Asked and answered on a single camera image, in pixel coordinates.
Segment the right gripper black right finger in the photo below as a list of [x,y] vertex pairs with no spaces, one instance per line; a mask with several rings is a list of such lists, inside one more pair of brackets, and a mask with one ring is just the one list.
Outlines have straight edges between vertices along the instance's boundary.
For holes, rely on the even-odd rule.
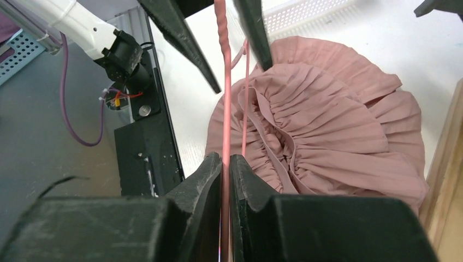
[[437,261],[399,199],[280,194],[241,155],[229,173],[235,261]]

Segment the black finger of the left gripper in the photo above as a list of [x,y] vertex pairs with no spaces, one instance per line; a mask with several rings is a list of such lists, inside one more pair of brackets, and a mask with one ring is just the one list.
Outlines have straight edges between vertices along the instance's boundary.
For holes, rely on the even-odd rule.
[[261,0],[234,0],[241,27],[263,71],[273,66]]
[[219,94],[221,87],[194,35],[185,23],[180,7],[172,0],[138,0],[164,39],[192,62],[202,73],[212,90]]

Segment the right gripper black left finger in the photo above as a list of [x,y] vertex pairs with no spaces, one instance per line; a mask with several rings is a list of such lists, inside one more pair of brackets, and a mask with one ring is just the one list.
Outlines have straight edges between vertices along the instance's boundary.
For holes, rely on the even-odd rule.
[[217,261],[222,161],[206,156],[164,196],[51,197],[13,227],[1,261]]

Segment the pink wire hanger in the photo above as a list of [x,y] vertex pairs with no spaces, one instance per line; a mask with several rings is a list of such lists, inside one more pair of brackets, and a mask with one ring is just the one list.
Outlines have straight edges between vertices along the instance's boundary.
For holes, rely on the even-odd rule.
[[222,200],[220,228],[220,261],[233,261],[232,229],[230,214],[230,130],[231,130],[231,91],[232,91],[232,51],[229,44],[226,1],[215,0],[214,10],[218,26],[219,44],[224,60],[224,114],[222,142]]

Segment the pink garment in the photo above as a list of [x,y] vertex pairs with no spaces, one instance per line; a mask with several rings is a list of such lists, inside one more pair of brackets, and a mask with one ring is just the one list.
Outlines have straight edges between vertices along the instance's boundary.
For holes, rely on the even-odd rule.
[[422,112],[395,74],[340,43],[288,37],[231,87],[230,153],[285,194],[392,197],[418,212]]

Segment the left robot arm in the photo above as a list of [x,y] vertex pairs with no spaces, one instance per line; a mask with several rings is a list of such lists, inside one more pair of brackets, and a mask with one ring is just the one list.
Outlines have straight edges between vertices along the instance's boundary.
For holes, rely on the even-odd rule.
[[[273,66],[261,1],[233,2],[241,25],[262,70]],[[139,1],[139,4],[161,31],[165,40],[190,60],[220,93],[211,67],[175,1]],[[134,37],[103,21],[78,1],[19,1],[50,26],[74,41],[86,55],[105,69],[108,78],[127,87],[141,87],[147,77],[141,68],[143,49]]]

